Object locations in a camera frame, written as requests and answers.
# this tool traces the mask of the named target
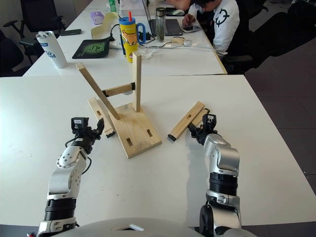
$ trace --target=white table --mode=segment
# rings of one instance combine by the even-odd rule
[[[95,78],[101,88],[130,78]],[[0,224],[36,226],[42,220],[48,180],[72,117],[90,117],[95,96],[84,78],[0,79]],[[316,197],[244,76],[142,78],[141,106],[162,145],[127,159],[117,135],[96,141],[77,201],[79,224],[117,217],[157,217],[197,226],[208,187],[208,160],[186,131],[167,134],[198,101],[217,115],[216,129],[240,153],[237,193],[243,225],[316,221]],[[132,96],[117,95],[115,107]]]
[[[34,65],[24,74],[24,76],[71,76],[77,74],[76,63],[83,62],[90,73],[102,72],[104,75],[111,76],[130,76],[132,66],[123,57],[121,49],[110,49],[109,54],[105,58],[100,59],[72,59],[72,56],[80,46],[83,40],[92,39],[91,29],[96,27],[93,25],[90,12],[102,11],[105,9],[103,0],[94,0],[84,10],[78,18],[67,28],[82,29],[82,33],[76,36],[63,36],[58,38],[58,42],[65,54],[69,65],[63,69],[57,69],[51,63],[46,55],[42,55]],[[136,23],[142,22],[150,31],[147,18],[136,17]],[[205,33],[203,31],[194,32],[183,35],[187,40],[193,41],[193,46],[177,49],[159,49],[151,58],[143,60],[143,75],[217,75],[227,74],[224,66],[220,62],[217,54],[213,51]],[[119,39],[118,27],[114,29],[115,39]],[[172,37],[166,37],[165,42],[171,41]]]

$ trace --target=black hair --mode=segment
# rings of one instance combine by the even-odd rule
[[[196,5],[205,7],[206,4],[209,3],[210,1],[215,1],[215,0],[191,0],[191,3],[195,3]]]

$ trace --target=white water bottle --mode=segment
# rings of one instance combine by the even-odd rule
[[[55,64],[56,68],[64,68],[67,66],[67,61],[60,45],[52,31],[40,31],[36,35],[36,39],[41,44],[45,53],[50,60]]]

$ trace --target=yellow tumbler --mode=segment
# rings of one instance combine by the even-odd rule
[[[146,29],[144,24],[138,23],[135,24],[135,18],[132,17],[130,21],[128,17],[122,17],[118,20],[119,28],[122,35],[123,46],[126,53],[127,61],[133,62],[133,52],[137,51],[138,44],[143,44],[146,42]],[[143,40],[139,40],[138,28],[142,27],[143,29]]]

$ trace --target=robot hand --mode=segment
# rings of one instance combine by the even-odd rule
[[[238,237],[235,233],[252,237],[252,233],[241,230],[240,199],[237,196],[239,153],[214,130],[215,115],[205,114],[202,122],[200,128],[189,125],[191,136],[204,146],[205,156],[210,160],[209,189],[206,204],[200,210],[199,233],[208,237],[231,234]]]
[[[81,175],[85,172],[86,159],[92,151],[95,140],[100,140],[104,129],[103,118],[97,129],[88,126],[89,118],[72,118],[71,128],[75,138],[56,162],[48,186],[45,217],[39,225],[38,237],[48,237],[73,229],[76,200],[79,194]]]

